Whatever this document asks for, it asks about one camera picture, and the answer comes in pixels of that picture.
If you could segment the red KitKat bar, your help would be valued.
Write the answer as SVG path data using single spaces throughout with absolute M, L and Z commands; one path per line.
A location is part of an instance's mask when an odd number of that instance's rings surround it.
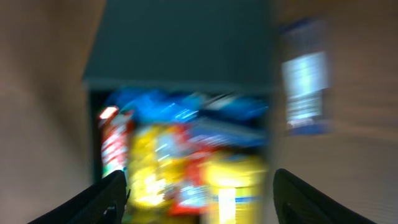
M 129 136 L 133 111 L 106 107 L 99 115 L 101 130 L 102 178 L 116 170 L 127 171 Z

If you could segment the blue Oreo cookie pack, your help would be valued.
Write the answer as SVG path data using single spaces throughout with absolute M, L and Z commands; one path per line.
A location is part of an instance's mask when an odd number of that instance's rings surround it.
M 105 105 L 122 112 L 133 110 L 138 120 L 148 123 L 186 123 L 201 116 L 245 123 L 261 117 L 269 108 L 266 101 L 250 96 L 134 88 L 115 91 Z

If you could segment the yellow snack bag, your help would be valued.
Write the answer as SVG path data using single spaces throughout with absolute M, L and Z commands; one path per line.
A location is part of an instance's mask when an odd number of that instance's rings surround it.
M 128 165 L 129 223 L 165 223 L 182 180 L 185 157 L 178 126 L 150 124 L 134 133 Z

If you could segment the dark purple chocolate bar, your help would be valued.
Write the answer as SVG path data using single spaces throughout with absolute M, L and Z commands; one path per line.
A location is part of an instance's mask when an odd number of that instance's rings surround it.
M 330 129 L 330 73 L 324 22 L 304 18 L 284 25 L 280 42 L 288 134 L 327 133 Z

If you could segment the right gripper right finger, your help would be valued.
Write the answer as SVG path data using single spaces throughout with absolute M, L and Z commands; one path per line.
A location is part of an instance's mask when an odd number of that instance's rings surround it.
M 279 224 L 376 224 L 286 169 L 275 172 L 273 196 Z

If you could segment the black box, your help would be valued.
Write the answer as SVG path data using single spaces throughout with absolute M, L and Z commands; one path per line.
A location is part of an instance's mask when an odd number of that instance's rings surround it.
M 264 101 L 251 122 L 272 141 L 276 27 L 271 1 L 107 1 L 83 74 L 91 178 L 102 177 L 100 110 L 118 90 L 240 95 Z

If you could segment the red snack bag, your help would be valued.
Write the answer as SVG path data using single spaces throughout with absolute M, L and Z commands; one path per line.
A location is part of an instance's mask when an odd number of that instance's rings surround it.
M 205 180 L 205 164 L 215 147 L 192 139 L 188 126 L 177 125 L 177 142 L 183 147 L 182 180 L 177 184 L 170 215 L 202 215 L 207 208 L 208 185 Z

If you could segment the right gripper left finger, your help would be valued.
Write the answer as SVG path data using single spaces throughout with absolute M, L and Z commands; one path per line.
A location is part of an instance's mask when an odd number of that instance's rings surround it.
M 126 187 L 124 172 L 116 170 L 29 224 L 121 224 Z

